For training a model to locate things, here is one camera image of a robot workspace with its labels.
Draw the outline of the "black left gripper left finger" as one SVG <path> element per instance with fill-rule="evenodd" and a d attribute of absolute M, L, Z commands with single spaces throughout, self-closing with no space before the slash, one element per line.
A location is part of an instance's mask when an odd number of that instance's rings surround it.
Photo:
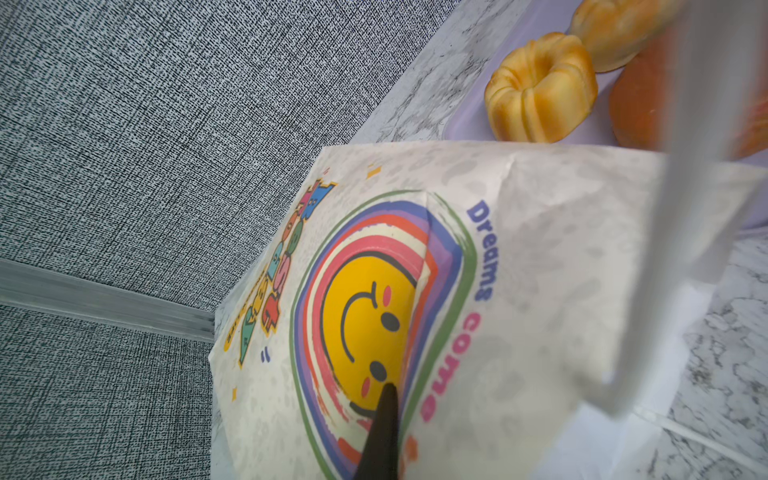
<path fill-rule="evenodd" d="M 386 384 L 354 474 L 354 480 L 398 479 L 399 402 L 396 386 Z"/>

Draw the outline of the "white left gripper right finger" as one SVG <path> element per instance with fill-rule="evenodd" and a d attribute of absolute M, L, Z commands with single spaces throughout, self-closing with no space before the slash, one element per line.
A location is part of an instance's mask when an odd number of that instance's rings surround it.
<path fill-rule="evenodd" d="M 685 282 L 718 164 L 743 127 L 759 83 L 767 34 L 764 1 L 694 1 L 679 37 L 678 68 L 664 136 L 666 160 L 657 188 L 642 270 L 617 365 L 590 389 L 591 404 L 627 415 L 650 375 Z"/>

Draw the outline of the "orange brown fake bread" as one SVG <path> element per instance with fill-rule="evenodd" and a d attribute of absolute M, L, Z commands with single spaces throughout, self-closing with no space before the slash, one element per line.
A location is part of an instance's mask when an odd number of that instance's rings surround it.
<path fill-rule="evenodd" d="M 662 149 L 662 121 L 671 99 L 676 71 L 678 26 L 654 38 L 623 69 L 609 95 L 609 114 L 618 144 L 625 148 Z M 767 53 L 759 57 L 759 82 L 745 113 L 747 120 L 735 137 L 734 159 L 767 148 Z"/>

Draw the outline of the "pale yellow fake bun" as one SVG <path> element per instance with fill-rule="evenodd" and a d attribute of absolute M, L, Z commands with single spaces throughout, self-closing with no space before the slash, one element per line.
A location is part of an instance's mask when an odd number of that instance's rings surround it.
<path fill-rule="evenodd" d="M 681 12 L 681 0 L 584 0 L 568 33 L 577 36 L 596 73 L 625 66 Z"/>

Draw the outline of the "yellow bundt fake bread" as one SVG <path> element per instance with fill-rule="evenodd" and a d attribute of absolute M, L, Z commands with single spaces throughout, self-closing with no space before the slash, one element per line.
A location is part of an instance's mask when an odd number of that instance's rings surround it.
<path fill-rule="evenodd" d="M 552 32 L 503 59 L 485 87 L 484 104 L 497 140 L 555 143 L 589 116 L 597 97 L 582 41 Z"/>

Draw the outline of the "white printed paper bag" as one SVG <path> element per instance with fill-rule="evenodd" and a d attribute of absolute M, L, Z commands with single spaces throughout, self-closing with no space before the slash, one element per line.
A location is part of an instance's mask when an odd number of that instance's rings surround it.
<path fill-rule="evenodd" d="M 605 146 L 327 147 L 217 317 L 238 479 L 350 479 L 382 389 L 404 479 L 613 479 L 615 367 L 664 159 Z"/>

